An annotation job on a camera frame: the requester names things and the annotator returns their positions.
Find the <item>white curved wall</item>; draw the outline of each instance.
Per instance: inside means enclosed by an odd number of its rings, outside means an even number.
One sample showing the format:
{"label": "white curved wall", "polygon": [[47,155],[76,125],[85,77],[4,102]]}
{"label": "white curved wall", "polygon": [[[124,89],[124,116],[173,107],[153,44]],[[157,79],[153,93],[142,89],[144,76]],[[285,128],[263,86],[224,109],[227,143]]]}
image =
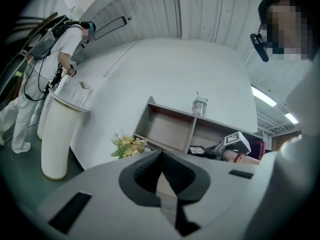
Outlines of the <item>white curved wall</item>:
{"label": "white curved wall", "polygon": [[199,91],[209,99],[207,118],[257,131],[248,75],[238,53],[225,46],[145,39],[90,58],[79,66],[76,77],[93,87],[86,103],[91,111],[80,119],[71,141],[85,170],[115,159],[110,157],[115,150],[113,134],[133,133],[149,96],[158,104],[191,112]]}

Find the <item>hand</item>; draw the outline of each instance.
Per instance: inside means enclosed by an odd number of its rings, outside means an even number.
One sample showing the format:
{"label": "hand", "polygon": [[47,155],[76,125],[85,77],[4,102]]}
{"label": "hand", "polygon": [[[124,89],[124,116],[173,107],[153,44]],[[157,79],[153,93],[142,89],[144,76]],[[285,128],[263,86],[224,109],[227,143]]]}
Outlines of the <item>hand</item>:
{"label": "hand", "polygon": [[67,71],[67,75],[73,77],[75,73],[74,68],[71,66],[70,69]]}
{"label": "hand", "polygon": [[225,158],[226,162],[234,163],[234,160],[236,159],[238,153],[236,153],[232,150],[226,150],[222,153],[222,155]]}

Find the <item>white shirt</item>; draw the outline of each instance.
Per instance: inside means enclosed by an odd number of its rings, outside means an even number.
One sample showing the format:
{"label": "white shirt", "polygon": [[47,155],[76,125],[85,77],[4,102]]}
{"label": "white shirt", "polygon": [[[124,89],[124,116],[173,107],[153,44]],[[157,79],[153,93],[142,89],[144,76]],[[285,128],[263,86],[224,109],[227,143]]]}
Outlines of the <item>white shirt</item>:
{"label": "white shirt", "polygon": [[41,64],[42,69],[40,75],[48,80],[51,80],[57,72],[58,69],[58,55],[59,53],[65,53],[72,56],[74,54],[78,44],[82,39],[82,31],[77,27],[70,27],[68,28],[63,35],[56,41],[54,46],[51,49],[51,53],[43,60],[31,59],[29,64],[33,67],[34,70],[39,73]]}

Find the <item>cable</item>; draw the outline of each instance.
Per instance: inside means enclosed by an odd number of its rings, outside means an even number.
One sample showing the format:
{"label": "cable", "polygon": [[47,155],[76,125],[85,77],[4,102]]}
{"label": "cable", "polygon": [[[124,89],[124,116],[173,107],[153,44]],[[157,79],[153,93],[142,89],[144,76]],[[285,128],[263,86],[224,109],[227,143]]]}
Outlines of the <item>cable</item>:
{"label": "cable", "polygon": [[[33,68],[32,68],[32,71],[31,71],[30,75],[28,76],[28,78],[26,79],[26,81],[25,81],[25,83],[24,83],[24,87],[23,87],[24,96],[25,96],[28,100],[33,101],[33,102],[41,101],[41,100],[43,100],[43,99],[46,97],[46,95],[44,95],[44,96],[43,96],[42,98],[40,98],[40,99],[33,99],[33,98],[31,98],[28,94],[26,94],[26,86],[27,86],[28,80],[29,80],[29,78],[31,77],[31,75],[33,74],[37,62],[38,62],[38,60],[35,61],[34,65],[33,65]],[[44,94],[45,92],[40,89],[40,72],[41,72],[41,69],[42,69],[43,64],[44,64],[44,59],[42,60],[41,67],[40,67],[40,70],[39,70],[39,73],[38,73],[38,89],[39,89],[39,91],[40,91],[41,93]]]}
{"label": "cable", "polygon": [[[39,122],[40,122],[40,121],[36,122],[36,123],[33,124],[33,125],[28,126],[28,129],[29,129],[30,127],[32,127],[32,126],[37,125]],[[9,137],[4,143],[7,143],[12,137],[13,137],[13,135],[12,135],[11,137]]]}

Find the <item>floor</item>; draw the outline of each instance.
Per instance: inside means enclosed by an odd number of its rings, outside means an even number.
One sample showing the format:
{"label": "floor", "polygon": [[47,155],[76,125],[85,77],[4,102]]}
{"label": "floor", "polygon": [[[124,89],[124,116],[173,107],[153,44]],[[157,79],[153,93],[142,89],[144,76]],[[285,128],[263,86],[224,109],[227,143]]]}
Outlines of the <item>floor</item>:
{"label": "floor", "polygon": [[[31,143],[28,152],[16,154],[11,149],[12,139],[0,146],[0,172],[17,204],[36,211],[42,200],[58,187],[79,175],[81,171],[68,158],[67,174],[63,180],[54,181],[46,178],[41,169],[41,141],[37,138],[39,116],[32,117],[27,131],[26,142]],[[3,136],[7,140],[13,135],[13,128]]]}

